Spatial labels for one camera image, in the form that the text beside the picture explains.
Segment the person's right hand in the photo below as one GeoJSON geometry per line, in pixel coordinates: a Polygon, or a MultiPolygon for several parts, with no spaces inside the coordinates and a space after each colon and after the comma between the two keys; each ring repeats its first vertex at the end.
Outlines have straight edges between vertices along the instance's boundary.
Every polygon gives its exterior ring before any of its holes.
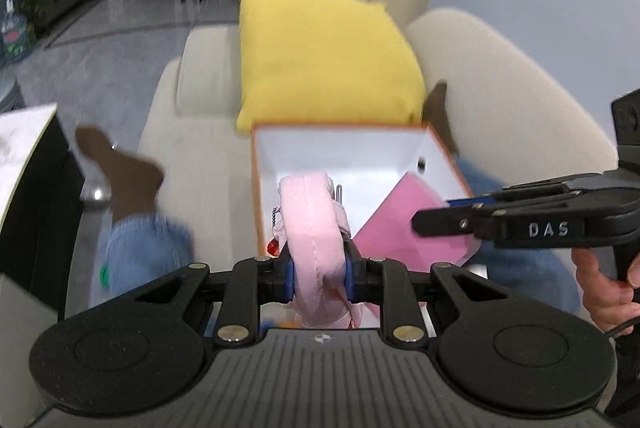
{"type": "Polygon", "coordinates": [[[582,289],[582,303],[600,330],[613,330],[638,317],[639,304],[634,302],[634,291],[639,288],[639,256],[631,263],[625,282],[606,277],[596,255],[589,249],[574,248],[572,260],[582,289]]]}

